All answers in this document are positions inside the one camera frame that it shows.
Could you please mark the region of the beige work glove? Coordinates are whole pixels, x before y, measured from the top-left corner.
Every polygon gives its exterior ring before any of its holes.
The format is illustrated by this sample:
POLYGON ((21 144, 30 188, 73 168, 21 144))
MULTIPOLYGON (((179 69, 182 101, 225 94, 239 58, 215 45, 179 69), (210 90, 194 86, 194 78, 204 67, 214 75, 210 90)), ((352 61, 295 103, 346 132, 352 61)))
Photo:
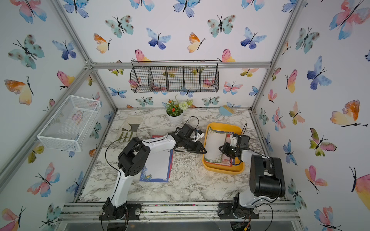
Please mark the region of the beige work glove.
POLYGON ((119 129, 117 136, 118 142, 128 142, 132 138, 136 137, 137 131, 142 121, 142 116, 128 116, 128 118, 119 129))

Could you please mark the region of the blue dustpan brush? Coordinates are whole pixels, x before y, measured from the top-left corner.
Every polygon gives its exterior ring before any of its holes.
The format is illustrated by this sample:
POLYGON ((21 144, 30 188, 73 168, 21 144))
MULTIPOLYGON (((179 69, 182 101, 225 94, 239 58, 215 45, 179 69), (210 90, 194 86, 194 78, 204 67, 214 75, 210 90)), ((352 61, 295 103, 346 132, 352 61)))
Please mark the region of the blue dustpan brush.
POLYGON ((223 105, 219 108, 219 114, 217 115, 217 118, 220 118, 221 116, 232 116, 234 113, 234 109, 227 105, 223 105))

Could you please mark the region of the white mesh wall basket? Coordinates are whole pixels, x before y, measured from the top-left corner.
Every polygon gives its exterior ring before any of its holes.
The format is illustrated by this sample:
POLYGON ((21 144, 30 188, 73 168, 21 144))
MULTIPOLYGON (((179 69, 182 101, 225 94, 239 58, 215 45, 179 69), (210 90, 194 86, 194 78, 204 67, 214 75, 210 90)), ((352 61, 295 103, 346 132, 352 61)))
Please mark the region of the white mesh wall basket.
POLYGON ((81 152, 82 143, 101 109, 95 99, 69 95, 37 135, 46 148, 81 152))

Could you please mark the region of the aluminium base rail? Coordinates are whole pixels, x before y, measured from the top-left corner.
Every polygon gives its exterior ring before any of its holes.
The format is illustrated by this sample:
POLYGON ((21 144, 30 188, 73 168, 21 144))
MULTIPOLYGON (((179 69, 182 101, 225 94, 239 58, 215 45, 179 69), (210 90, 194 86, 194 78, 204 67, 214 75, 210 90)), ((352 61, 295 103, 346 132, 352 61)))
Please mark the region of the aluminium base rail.
MULTIPOLYGON (((129 222, 177 222, 177 221, 300 221, 299 213, 291 201, 276 201, 257 208, 258 219, 220 219, 217 211, 220 203, 230 201, 201 202, 131 202, 141 205, 135 211, 138 220, 129 222)), ((103 203, 67 203, 62 208, 59 223, 101 222, 99 220, 103 203)))

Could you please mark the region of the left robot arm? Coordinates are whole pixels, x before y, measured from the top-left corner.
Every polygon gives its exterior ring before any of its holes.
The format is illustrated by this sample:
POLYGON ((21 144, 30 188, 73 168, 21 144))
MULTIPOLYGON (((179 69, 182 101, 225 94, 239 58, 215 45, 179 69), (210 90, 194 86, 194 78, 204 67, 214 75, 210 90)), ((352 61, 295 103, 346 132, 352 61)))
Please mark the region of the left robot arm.
POLYGON ((118 171, 112 194, 107 198, 100 212, 100 221, 113 220, 138 220, 139 215, 135 211, 141 209, 141 205, 127 204, 127 197, 134 176, 138 175, 145 167, 149 157, 153 157, 164 151, 184 148, 189 153, 206 154, 207 151, 199 141, 204 137, 204 132, 185 124, 176 128, 174 132, 162 137, 142 140, 138 137, 126 145, 118 155, 118 171))

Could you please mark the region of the yellow storage tray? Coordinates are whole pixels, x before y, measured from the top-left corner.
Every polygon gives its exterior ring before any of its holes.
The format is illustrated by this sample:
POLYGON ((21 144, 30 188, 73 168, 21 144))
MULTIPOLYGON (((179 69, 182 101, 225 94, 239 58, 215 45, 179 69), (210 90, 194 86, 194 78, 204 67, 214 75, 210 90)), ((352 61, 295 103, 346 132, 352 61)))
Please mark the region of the yellow storage tray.
POLYGON ((207 126, 204 140, 204 147, 207 153, 202 157, 203 166, 216 173, 238 175, 244 171, 244 164, 239 160, 234 160, 219 151, 219 147, 226 142, 230 143, 230 136, 233 134, 241 135, 242 130, 235 125, 224 123, 210 123, 207 126))

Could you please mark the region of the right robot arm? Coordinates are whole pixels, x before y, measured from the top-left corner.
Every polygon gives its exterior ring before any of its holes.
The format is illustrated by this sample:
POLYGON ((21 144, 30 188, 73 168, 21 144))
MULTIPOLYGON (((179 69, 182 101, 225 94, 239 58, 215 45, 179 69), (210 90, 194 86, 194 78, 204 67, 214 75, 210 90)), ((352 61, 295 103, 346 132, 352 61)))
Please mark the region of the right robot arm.
POLYGON ((285 181, 279 158, 267 157, 241 146, 225 143, 219 147, 222 154, 250 165, 249 189, 237 193, 232 203, 220 203, 220 219, 258 219, 257 207, 264 202, 273 203, 285 195, 285 181))

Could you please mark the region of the potted flower plant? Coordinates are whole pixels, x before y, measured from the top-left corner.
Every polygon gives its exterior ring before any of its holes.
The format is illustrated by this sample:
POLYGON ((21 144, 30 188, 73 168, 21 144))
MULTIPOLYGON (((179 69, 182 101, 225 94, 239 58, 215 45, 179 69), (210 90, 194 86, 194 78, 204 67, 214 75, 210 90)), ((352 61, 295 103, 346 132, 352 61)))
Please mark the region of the potted flower plant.
POLYGON ((179 101, 177 95, 174 100, 169 99, 163 104, 166 108, 166 114, 170 122, 178 125, 183 121, 183 113, 193 105, 193 100, 179 101))

